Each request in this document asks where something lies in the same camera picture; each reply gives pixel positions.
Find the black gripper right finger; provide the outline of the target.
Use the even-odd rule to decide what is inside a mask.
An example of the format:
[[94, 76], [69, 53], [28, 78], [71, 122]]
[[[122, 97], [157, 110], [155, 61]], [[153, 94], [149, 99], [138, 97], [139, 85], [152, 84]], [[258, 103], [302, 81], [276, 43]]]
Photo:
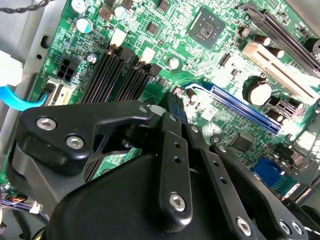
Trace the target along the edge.
[[176, 98], [191, 166], [200, 171], [204, 195], [193, 198], [216, 210], [210, 223], [222, 240], [307, 240], [303, 224], [221, 143], [208, 146], [201, 131], [187, 122], [183, 100]]

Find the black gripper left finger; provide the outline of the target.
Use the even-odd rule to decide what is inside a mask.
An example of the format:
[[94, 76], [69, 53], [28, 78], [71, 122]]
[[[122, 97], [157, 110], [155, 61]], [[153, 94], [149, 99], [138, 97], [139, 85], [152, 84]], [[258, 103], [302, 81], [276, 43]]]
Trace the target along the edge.
[[163, 114], [138, 100], [27, 109], [18, 119], [11, 166], [51, 220], [57, 205], [87, 184], [84, 168], [99, 158], [138, 148], [140, 156], [187, 157], [189, 165], [176, 98], [165, 94]]

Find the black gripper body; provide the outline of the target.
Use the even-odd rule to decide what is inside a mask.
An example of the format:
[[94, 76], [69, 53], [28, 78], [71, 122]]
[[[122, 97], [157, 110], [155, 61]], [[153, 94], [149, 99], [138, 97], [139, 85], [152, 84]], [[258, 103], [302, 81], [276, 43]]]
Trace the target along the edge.
[[230, 240], [214, 188], [185, 156], [138, 156], [68, 194], [48, 240]]

